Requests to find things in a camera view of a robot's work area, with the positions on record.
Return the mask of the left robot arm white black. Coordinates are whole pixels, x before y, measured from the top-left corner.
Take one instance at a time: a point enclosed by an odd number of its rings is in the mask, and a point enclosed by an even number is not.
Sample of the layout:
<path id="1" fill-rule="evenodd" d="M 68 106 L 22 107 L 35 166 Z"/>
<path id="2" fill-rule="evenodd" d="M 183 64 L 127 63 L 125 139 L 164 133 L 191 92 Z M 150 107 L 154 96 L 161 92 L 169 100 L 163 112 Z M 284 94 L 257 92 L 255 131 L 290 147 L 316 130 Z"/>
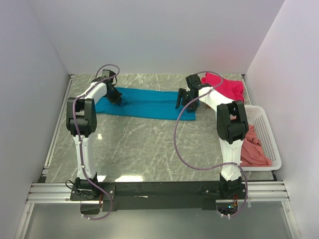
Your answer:
<path id="1" fill-rule="evenodd" d="M 77 97 L 69 97 L 66 105 L 66 128 L 73 137 L 77 154 L 77 177 L 73 191 L 97 194 L 101 191 L 93 162 L 93 134 L 97 128 L 96 103 L 102 99 L 112 105 L 122 103 L 122 93 L 115 85 L 117 73 L 102 70 L 101 76 Z"/>

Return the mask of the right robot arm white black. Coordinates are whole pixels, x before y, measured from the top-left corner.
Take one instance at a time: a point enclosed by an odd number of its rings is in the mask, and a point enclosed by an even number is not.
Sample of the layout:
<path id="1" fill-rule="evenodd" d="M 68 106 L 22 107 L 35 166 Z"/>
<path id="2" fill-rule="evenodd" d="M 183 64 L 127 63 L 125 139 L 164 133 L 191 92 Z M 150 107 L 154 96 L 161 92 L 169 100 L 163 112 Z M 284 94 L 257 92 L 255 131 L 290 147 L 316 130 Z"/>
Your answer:
<path id="1" fill-rule="evenodd" d="M 207 171 L 221 167 L 218 188 L 214 190 L 224 198 L 232 198 L 241 192 L 247 192 L 246 186 L 242 184 L 243 169 L 241 163 L 241 149 L 245 136 L 249 130 L 245 105 L 242 101 L 232 100 L 217 91 L 224 79 L 219 74 L 220 82 L 216 86 L 202 83 L 198 74 L 186 77 L 187 89 L 180 88 L 177 94 L 175 108 L 181 105 L 183 108 L 179 113 L 173 131 L 173 144 L 179 159 L 189 168 Z M 179 120 L 185 110 L 194 112 L 197 110 L 198 102 L 203 102 L 216 113 L 216 129 L 219 136 L 223 163 L 208 168 L 197 168 L 188 164 L 180 155 L 176 144 L 176 131 Z"/>

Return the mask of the blue t shirt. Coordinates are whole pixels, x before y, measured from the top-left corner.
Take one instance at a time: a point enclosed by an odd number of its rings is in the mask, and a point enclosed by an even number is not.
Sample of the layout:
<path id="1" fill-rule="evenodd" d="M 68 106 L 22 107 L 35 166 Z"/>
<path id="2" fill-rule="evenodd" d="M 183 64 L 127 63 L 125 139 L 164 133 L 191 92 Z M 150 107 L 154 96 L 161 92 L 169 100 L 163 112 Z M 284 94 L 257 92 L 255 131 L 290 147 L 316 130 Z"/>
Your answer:
<path id="1" fill-rule="evenodd" d="M 122 93 L 120 105 L 111 104 L 105 97 L 95 105 L 96 113 L 158 120 L 176 120 L 182 107 L 175 108 L 177 92 L 118 88 Z"/>

